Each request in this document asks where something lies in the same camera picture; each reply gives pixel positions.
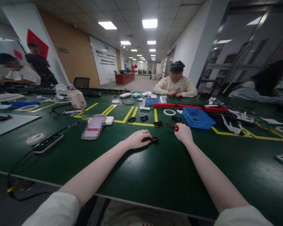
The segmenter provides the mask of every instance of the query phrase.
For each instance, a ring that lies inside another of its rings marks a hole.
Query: reception desk
[[[134,73],[129,74],[116,74],[115,80],[117,85],[124,85],[131,81],[134,81],[135,75]]]

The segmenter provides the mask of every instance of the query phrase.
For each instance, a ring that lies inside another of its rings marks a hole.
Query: black hair
[[[273,96],[273,91],[283,72],[283,60],[266,66],[266,69],[251,78],[256,80],[256,90],[262,96]]]
[[[181,61],[176,61],[171,64],[170,71],[172,72],[182,72],[185,65]]]
[[[37,46],[36,46],[35,44],[33,44],[33,43],[28,43],[27,46],[28,46],[28,48],[37,47]]]
[[[0,64],[7,64],[7,62],[15,61],[16,58],[7,53],[0,53]]]

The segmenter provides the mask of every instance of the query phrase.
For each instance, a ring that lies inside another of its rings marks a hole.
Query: white pillar
[[[20,38],[27,53],[29,53],[29,48],[27,47],[28,29],[49,47],[47,54],[47,61],[50,64],[49,69],[54,74],[59,84],[68,85],[69,80],[67,75],[36,5],[33,3],[7,5],[2,6],[2,10]]]

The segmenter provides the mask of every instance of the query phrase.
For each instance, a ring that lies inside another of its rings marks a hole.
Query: gray jacket
[[[237,86],[237,88],[229,94],[229,97],[240,97],[246,100],[252,100],[265,104],[280,104],[283,105],[283,96],[275,93],[275,97],[261,96],[256,91],[255,81],[248,79]]]

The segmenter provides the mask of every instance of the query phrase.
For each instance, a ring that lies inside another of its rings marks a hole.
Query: tape roll
[[[27,138],[26,143],[28,145],[32,146],[32,145],[36,145],[36,144],[42,142],[45,139],[46,139],[45,134],[39,133],[39,134],[36,134],[36,135],[33,135],[33,136]]]
[[[39,105],[28,105],[28,106],[24,106],[18,109],[18,111],[22,112],[22,111],[29,111],[29,110],[35,110],[39,107]]]
[[[174,115],[176,115],[176,112],[173,111],[173,110],[171,110],[171,109],[165,109],[165,110],[164,110],[164,114],[165,114],[165,115],[168,115],[168,116],[174,116]]]

